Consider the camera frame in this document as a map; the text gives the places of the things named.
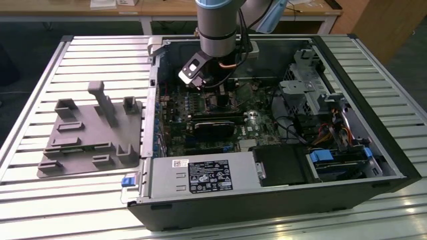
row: small black box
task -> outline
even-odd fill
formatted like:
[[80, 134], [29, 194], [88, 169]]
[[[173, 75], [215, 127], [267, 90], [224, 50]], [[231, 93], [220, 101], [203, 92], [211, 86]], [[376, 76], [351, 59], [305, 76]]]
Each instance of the small black box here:
[[255, 162], [261, 163], [264, 168], [263, 187], [315, 183], [303, 145], [256, 146], [252, 152]]

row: wooden table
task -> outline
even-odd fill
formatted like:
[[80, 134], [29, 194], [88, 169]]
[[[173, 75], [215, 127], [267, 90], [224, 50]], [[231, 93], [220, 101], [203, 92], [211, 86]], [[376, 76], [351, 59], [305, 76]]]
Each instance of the wooden table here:
[[[99, 22], [137, 21], [143, 34], [152, 35], [152, 21], [196, 21], [195, 0], [139, 0], [136, 6], [91, 10], [91, 0], [0, 0], [0, 22]], [[317, 33], [328, 34], [341, 10], [324, 0], [287, 9], [280, 21], [321, 22]]]
[[[328, 34], [335, 20], [343, 11], [332, 9], [324, 0], [313, 0], [309, 4], [295, 5], [293, 13], [285, 9], [280, 21], [321, 22], [317, 34]], [[195, 0], [144, 0], [141, 5], [141, 27], [145, 35], [152, 35], [152, 21], [196, 21], [197, 9]]]
[[95, 11], [91, 0], [0, 0], [0, 22], [140, 22], [141, 9], [143, 0]]

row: gray plastic holder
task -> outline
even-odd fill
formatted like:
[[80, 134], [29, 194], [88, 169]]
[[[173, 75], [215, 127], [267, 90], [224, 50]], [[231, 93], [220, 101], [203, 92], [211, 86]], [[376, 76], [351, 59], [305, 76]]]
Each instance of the gray plastic holder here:
[[57, 118], [37, 167], [39, 178], [139, 165], [143, 103], [135, 97], [112, 103], [101, 81], [89, 82], [88, 92], [97, 105], [76, 106], [72, 99], [57, 100]]

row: blue latch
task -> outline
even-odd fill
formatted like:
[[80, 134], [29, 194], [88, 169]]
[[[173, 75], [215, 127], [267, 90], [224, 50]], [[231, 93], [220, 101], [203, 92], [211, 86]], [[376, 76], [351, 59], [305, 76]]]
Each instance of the blue latch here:
[[127, 188], [127, 187], [135, 187], [137, 182], [137, 175], [136, 173], [129, 173], [124, 176], [124, 178], [121, 179], [121, 187]]
[[369, 159], [373, 156], [371, 149], [365, 147], [363, 148], [363, 151], [364, 151], [365, 157]]
[[311, 161], [315, 163], [317, 161], [332, 161], [332, 153], [329, 150], [315, 150], [309, 153]]

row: motherboard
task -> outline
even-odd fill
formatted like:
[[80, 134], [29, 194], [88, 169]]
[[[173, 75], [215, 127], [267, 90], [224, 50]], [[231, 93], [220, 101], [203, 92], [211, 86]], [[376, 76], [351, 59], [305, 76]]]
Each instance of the motherboard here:
[[233, 82], [216, 92], [189, 92], [177, 86], [160, 98], [167, 156], [247, 152], [280, 144], [272, 118], [271, 86], [256, 80]]

